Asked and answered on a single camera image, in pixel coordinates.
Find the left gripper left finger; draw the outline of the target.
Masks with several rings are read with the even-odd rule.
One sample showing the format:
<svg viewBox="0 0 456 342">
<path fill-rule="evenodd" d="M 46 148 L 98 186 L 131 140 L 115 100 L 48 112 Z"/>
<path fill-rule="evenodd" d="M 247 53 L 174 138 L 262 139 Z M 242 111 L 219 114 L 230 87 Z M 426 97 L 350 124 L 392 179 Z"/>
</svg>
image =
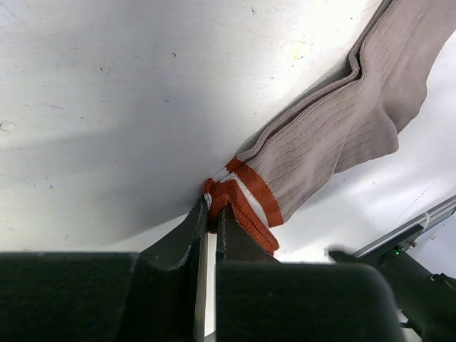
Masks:
<svg viewBox="0 0 456 342">
<path fill-rule="evenodd" d="M 207 205 L 141 252 L 4 252 L 3 341 L 203 341 Z"/>
</svg>

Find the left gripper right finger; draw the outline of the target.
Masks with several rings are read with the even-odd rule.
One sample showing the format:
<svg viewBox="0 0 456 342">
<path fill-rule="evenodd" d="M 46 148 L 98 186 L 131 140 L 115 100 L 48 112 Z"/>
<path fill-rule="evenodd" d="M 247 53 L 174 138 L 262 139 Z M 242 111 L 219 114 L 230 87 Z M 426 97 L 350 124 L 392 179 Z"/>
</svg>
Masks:
<svg viewBox="0 0 456 342">
<path fill-rule="evenodd" d="M 240 226 L 218 218 L 218 341 L 403 341 L 395 301 L 373 267 L 276 260 Z"/>
</svg>

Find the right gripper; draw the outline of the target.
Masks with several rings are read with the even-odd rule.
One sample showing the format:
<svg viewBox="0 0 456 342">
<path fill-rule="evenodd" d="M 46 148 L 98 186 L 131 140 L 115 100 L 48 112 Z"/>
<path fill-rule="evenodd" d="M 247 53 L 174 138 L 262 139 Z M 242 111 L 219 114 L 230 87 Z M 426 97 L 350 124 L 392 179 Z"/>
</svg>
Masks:
<svg viewBox="0 0 456 342">
<path fill-rule="evenodd" d="M 376 268 L 393 290 L 406 326 L 423 341 L 455 340 L 455 279 L 431 274 L 405 252 L 390 250 L 373 258 L 357 258 L 343 250 L 328 255 L 336 262 L 364 263 Z"/>
</svg>

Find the taupe sock red striped cuff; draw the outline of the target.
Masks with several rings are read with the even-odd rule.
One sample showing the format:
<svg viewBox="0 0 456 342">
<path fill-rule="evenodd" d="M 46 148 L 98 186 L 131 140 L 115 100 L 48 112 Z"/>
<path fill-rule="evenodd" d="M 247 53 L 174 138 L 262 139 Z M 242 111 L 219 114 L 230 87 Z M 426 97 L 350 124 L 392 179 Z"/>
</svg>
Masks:
<svg viewBox="0 0 456 342">
<path fill-rule="evenodd" d="M 268 253 L 271 233 L 331 177 L 398 149 L 427 79 L 455 31 L 453 1 L 384 1 L 348 54 L 348 73 L 271 121 L 203 189 L 208 221 L 231 206 Z"/>
</svg>

